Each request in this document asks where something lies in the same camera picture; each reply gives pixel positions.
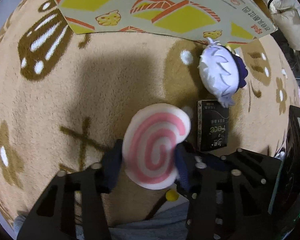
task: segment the yellow pom-pom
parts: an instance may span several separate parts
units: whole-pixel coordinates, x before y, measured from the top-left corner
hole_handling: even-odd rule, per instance
[[[168,201],[176,201],[179,198],[179,193],[176,192],[174,189],[170,189],[166,192],[166,199]]]

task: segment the box with cheese illustration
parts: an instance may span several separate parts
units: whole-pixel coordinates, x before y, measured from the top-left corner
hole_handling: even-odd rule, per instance
[[[55,0],[77,33],[147,32],[235,49],[276,30],[253,0]]]

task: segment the blanket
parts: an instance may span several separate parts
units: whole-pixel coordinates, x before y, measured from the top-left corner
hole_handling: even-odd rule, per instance
[[[54,0],[22,0],[0,30],[0,211],[9,223],[58,170],[99,162],[145,106],[184,109],[195,144],[197,101],[213,99],[197,68],[203,45],[130,31],[75,35]],[[297,82],[271,36],[238,54],[247,85],[234,95],[228,146],[213,153],[241,147],[274,156],[285,143],[289,105],[300,106]],[[103,195],[109,225],[144,219],[164,192],[133,183],[123,166]]]

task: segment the pink and white swirl object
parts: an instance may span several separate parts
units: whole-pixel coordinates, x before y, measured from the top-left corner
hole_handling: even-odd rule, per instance
[[[127,176],[148,189],[171,186],[178,175],[173,151],[190,127],[189,116],[172,105],[155,104],[138,111],[123,138]]]

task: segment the white-haired plush toy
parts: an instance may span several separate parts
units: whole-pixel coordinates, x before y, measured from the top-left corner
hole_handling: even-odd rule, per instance
[[[240,57],[218,45],[218,41],[208,40],[198,66],[202,83],[223,107],[233,106],[231,97],[247,84],[244,79],[248,71]]]

